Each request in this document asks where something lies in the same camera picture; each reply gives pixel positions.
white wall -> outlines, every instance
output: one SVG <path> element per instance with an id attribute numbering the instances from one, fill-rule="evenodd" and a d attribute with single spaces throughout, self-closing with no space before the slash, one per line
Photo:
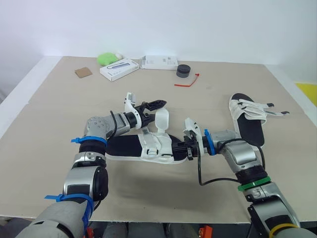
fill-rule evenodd
<path id="1" fill-rule="evenodd" d="M 2 0 L 0 79 L 16 83 L 40 55 L 115 51 L 280 64 L 313 82 L 316 15 L 316 0 Z"/>

blue cable tie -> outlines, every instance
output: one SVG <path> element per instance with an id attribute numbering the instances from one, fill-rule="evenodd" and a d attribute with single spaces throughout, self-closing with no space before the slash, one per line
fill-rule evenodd
<path id="1" fill-rule="evenodd" d="M 209 147 L 210 147 L 210 150 L 211 150 L 211 155 L 215 155 L 216 152 L 215 152 L 215 149 L 214 149 L 213 141 L 212 141 L 210 133 L 209 133 L 209 131 L 207 129 L 205 129 L 205 136 L 207 138 L 207 141 L 208 141 L 208 144 L 209 144 Z"/>
<path id="2" fill-rule="evenodd" d="M 75 138 L 72 139 L 70 142 L 75 142 L 77 144 L 81 144 L 83 143 L 85 140 L 97 140 L 97 141 L 101 141 L 103 142 L 106 146 L 107 146 L 107 141 L 105 139 L 103 139 L 102 137 L 98 137 L 98 136 L 84 136 L 82 138 Z"/>
<path id="3" fill-rule="evenodd" d="M 55 195 L 45 196 L 45 199 L 53 199 L 56 202 L 62 202 L 62 201 L 69 199 L 69 198 L 83 198 L 83 199 L 87 200 L 87 207 L 85 209 L 84 216 L 81 219 L 84 223 L 84 233 L 85 233 L 87 226 L 88 226 L 88 221 L 91 218 L 91 215 L 93 214 L 93 211 L 94 211 L 94 202 L 90 196 L 85 195 L 85 194 L 81 194 L 81 193 L 76 193 L 76 194 L 71 194 L 71 195 L 66 195 L 66 196 L 64 194 L 59 194 L 57 196 L 55 196 Z"/>

product box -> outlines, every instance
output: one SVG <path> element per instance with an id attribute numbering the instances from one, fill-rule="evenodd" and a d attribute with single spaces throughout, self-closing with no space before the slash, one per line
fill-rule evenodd
<path id="1" fill-rule="evenodd" d="M 177 70 L 175 56 L 144 56 L 140 59 L 141 68 Z"/>
<path id="2" fill-rule="evenodd" d="M 100 68 L 100 73 L 111 82 L 139 69 L 139 64 L 125 58 Z"/>

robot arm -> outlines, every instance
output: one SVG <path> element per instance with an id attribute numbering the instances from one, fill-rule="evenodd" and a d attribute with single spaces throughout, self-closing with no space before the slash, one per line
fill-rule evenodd
<path id="1" fill-rule="evenodd" d="M 253 148 L 243 139 L 237 139 L 234 131 L 226 130 L 201 135 L 197 124 L 187 118 L 184 125 L 184 142 L 173 145 L 174 153 L 186 153 L 188 158 L 199 157 L 205 153 L 222 154 L 241 185 L 247 201 L 251 221 L 259 237 L 277 238 L 315 238 L 316 236 L 300 228 L 299 220 L 277 185 L 271 181 Z"/>
<path id="2" fill-rule="evenodd" d="M 166 101 L 143 102 L 134 107 L 131 93 L 125 98 L 125 112 L 107 117 L 92 117 L 87 121 L 84 136 L 72 142 L 80 144 L 79 153 L 68 172 L 62 194 L 46 196 L 57 203 L 45 209 L 17 238 L 82 238 L 93 211 L 108 194 L 106 144 L 113 136 L 140 128 L 155 120 L 144 113 L 162 108 Z"/>

beige tabletop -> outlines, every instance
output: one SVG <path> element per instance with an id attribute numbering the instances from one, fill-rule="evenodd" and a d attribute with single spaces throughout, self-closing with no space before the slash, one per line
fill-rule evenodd
<path id="1" fill-rule="evenodd" d="M 264 125 L 266 170 L 301 221 L 317 219 L 317 131 L 303 110 L 263 65 L 186 62 L 200 73 L 190 88 L 175 71 L 140 69 L 115 82 L 99 74 L 95 58 L 63 57 L 0 140 L 0 215 L 35 218 L 61 193 L 78 153 L 87 119 L 124 111 L 133 92 L 137 102 L 166 100 L 169 134 L 183 137 L 185 118 L 211 133 L 233 129 L 229 97 L 241 92 L 257 102 L 289 111 Z M 92 75 L 78 78 L 74 70 Z M 180 165 L 107 160 L 109 194 L 93 220 L 137 222 L 249 222 L 249 203 L 237 183 L 199 186 L 197 160 Z M 203 180 L 235 178 L 221 155 L 202 157 Z"/>

